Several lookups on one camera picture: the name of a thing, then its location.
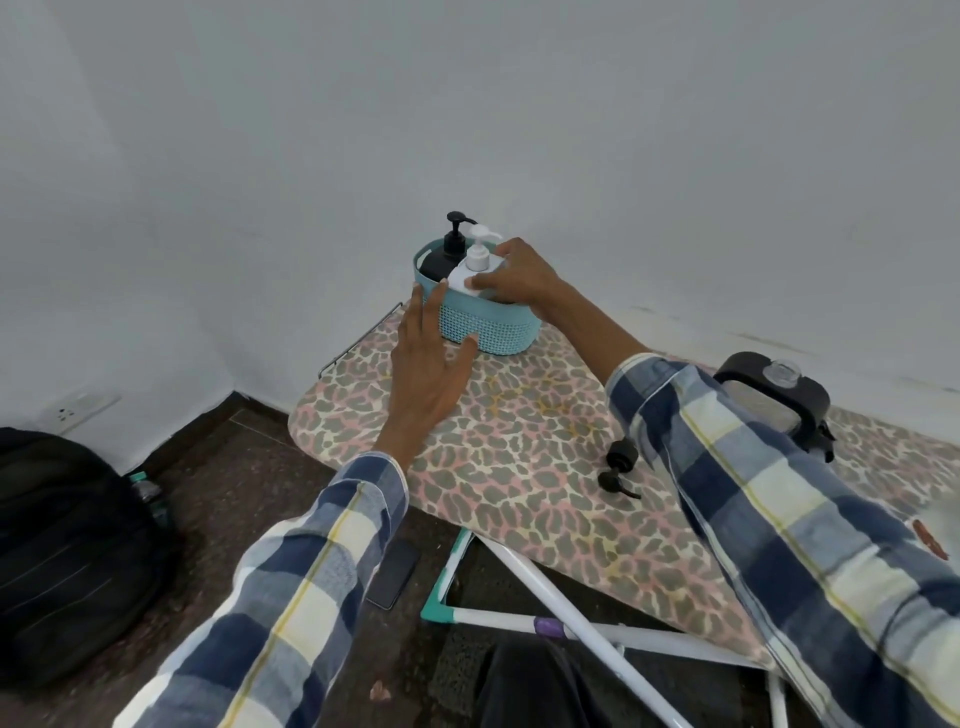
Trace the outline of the person's right hand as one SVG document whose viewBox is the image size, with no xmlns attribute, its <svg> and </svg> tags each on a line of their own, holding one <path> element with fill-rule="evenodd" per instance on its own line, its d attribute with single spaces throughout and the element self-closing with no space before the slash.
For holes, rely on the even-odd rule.
<svg viewBox="0 0 960 728">
<path fill-rule="evenodd" d="M 492 297 L 500 303 L 526 306 L 541 321 L 555 324 L 558 305 L 567 290 L 555 269 L 520 237 L 500 243 L 494 253 L 504 259 L 494 272 L 512 273 L 513 289 L 510 295 Z"/>
</svg>

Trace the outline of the person's left hand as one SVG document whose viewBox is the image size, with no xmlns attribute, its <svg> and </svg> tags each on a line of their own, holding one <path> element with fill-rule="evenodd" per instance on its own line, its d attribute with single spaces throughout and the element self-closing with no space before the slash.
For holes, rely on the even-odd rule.
<svg viewBox="0 0 960 728">
<path fill-rule="evenodd" d="M 422 285 L 414 285 L 390 355 L 388 414 L 374 448 L 390 455 L 403 475 L 429 434 L 453 412 L 469 383 L 449 382 L 452 358 L 439 327 L 448 287 L 448 281 L 442 280 L 425 297 Z"/>
</svg>

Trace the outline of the white pump bottle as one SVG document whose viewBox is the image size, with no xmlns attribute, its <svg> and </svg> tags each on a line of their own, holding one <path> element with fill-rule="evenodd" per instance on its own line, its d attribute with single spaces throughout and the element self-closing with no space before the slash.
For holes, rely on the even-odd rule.
<svg viewBox="0 0 960 728">
<path fill-rule="evenodd" d="M 464 235 L 465 256 L 447 277 L 448 288 L 474 298 L 490 298 L 492 294 L 484 289 L 474 290 L 466 285 L 466 281 L 477 275 L 492 273 L 500 267 L 504 258 L 495 254 L 494 249 L 505 239 L 485 224 L 479 223 L 468 224 Z"/>
</svg>

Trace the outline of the person's left forearm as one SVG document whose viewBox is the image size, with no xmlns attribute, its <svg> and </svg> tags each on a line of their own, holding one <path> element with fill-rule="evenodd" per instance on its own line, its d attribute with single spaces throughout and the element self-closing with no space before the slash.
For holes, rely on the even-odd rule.
<svg viewBox="0 0 960 728">
<path fill-rule="evenodd" d="M 350 460 L 309 510 L 246 550 L 227 598 L 112 728 L 316 728 L 409 503 L 391 455 Z"/>
</svg>

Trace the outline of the person's right forearm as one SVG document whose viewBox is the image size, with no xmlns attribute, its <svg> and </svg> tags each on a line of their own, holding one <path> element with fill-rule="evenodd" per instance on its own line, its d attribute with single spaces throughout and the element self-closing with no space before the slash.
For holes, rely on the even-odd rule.
<svg viewBox="0 0 960 728">
<path fill-rule="evenodd" d="M 829 728 L 960 728 L 960 575 L 694 365 L 570 285 L 530 304 L 674 481 L 780 672 Z"/>
</svg>

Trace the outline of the teal plastic basket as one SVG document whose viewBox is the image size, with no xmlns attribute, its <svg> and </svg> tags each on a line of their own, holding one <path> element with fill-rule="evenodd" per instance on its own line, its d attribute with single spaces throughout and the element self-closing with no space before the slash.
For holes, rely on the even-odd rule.
<svg viewBox="0 0 960 728">
<path fill-rule="evenodd" d="M 526 305 L 471 297 L 447 287 L 438 326 L 441 335 L 451 342 L 461 343 L 468 335 L 477 334 L 481 352 L 507 357 L 523 353 L 534 343 L 542 321 Z"/>
</svg>

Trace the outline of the black pump bottle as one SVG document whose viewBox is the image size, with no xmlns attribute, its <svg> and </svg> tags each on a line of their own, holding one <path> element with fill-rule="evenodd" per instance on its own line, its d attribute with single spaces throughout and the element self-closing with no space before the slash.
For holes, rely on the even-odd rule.
<svg viewBox="0 0 960 728">
<path fill-rule="evenodd" d="M 477 224 L 476 220 L 460 211 L 450 211 L 446 220 L 450 224 L 450 230 L 442 238 L 441 244 L 429 249 L 415 264 L 419 273 L 435 283 L 447 279 L 466 257 L 467 237 L 461 227 Z"/>
</svg>

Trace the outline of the leopard print ironing board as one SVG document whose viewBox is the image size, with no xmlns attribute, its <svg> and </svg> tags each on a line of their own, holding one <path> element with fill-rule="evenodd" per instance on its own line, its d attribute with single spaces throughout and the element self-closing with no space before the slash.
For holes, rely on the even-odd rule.
<svg viewBox="0 0 960 728">
<path fill-rule="evenodd" d="M 339 470 L 369 449 L 386 419 L 402 309 L 329 366 L 288 428 L 306 455 Z M 830 466 L 861 497 L 902 520 L 960 487 L 960 446 L 834 408 Z M 407 476 L 411 504 L 537 564 L 763 667 L 772 659 L 673 483 L 641 458 L 626 476 L 640 500 L 596 477 L 621 436 L 603 386 L 546 325 L 519 356 L 479 354 L 452 416 Z"/>
</svg>

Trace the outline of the black pump dispenser head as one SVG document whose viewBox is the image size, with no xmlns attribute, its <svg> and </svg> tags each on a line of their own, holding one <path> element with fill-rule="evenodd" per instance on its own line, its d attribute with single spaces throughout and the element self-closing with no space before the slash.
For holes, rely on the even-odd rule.
<svg viewBox="0 0 960 728">
<path fill-rule="evenodd" d="M 642 500 L 642 495 L 629 490 L 621 479 L 634 470 L 639 457 L 638 448 L 629 438 L 614 441 L 606 452 L 606 469 L 597 476 L 599 487 L 608 494 Z"/>
</svg>

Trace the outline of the black smartphone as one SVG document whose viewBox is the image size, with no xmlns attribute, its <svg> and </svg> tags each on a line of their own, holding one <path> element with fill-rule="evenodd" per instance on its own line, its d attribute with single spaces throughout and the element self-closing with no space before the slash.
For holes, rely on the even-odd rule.
<svg viewBox="0 0 960 728">
<path fill-rule="evenodd" d="M 366 590 L 366 602 L 384 611 L 392 610 L 413 576 L 419 558 L 420 552 L 411 541 L 393 541 Z"/>
</svg>

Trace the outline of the white ironing board legs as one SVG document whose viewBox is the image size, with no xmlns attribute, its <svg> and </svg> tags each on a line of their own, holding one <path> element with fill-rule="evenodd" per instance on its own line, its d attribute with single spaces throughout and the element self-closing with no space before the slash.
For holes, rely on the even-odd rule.
<svg viewBox="0 0 960 728">
<path fill-rule="evenodd" d="M 447 602 L 450 587 L 473 542 L 485 546 L 550 611 L 551 616 L 451 606 Z M 693 725 L 630 664 L 626 658 L 627 650 L 757 670 L 765 677 L 772 728 L 790 728 L 786 682 L 774 670 L 766 669 L 732 650 L 685 633 L 591 622 L 533 561 L 468 528 L 460 529 L 419 614 L 422 620 L 436 625 L 471 625 L 549 639 L 579 641 L 668 728 L 693 728 Z"/>
</svg>

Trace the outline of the person's black trousers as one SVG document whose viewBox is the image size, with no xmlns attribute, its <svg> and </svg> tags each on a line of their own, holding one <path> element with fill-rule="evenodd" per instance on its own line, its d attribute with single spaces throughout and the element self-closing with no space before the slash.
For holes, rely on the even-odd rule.
<svg viewBox="0 0 960 728">
<path fill-rule="evenodd" d="M 579 666 L 557 644 L 505 638 L 486 650 L 470 728 L 615 728 Z"/>
</svg>

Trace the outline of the clear plastic water bottle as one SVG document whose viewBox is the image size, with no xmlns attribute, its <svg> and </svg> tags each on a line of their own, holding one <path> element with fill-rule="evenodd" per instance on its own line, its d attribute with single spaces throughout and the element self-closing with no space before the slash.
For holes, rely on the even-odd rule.
<svg viewBox="0 0 960 728">
<path fill-rule="evenodd" d="M 148 507 L 150 515 L 158 526 L 167 531 L 174 531 L 176 529 L 174 516 L 169 499 L 162 488 L 150 480 L 143 470 L 128 474 L 126 479 L 140 500 Z"/>
</svg>

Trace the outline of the black backpack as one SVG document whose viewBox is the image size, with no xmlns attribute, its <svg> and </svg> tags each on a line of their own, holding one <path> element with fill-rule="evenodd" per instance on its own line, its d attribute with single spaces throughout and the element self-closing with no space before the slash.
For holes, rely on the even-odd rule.
<svg viewBox="0 0 960 728">
<path fill-rule="evenodd" d="M 54 683 L 116 643 L 181 553 L 177 528 L 94 451 L 0 427 L 0 690 Z"/>
</svg>

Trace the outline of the white wall socket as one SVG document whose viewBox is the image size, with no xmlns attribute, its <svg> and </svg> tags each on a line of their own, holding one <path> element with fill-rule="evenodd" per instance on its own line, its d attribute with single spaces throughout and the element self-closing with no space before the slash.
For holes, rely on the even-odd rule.
<svg viewBox="0 0 960 728">
<path fill-rule="evenodd" d="M 78 428 L 94 416 L 116 405 L 119 392 L 81 392 L 72 394 L 54 406 L 51 431 L 63 435 Z"/>
</svg>

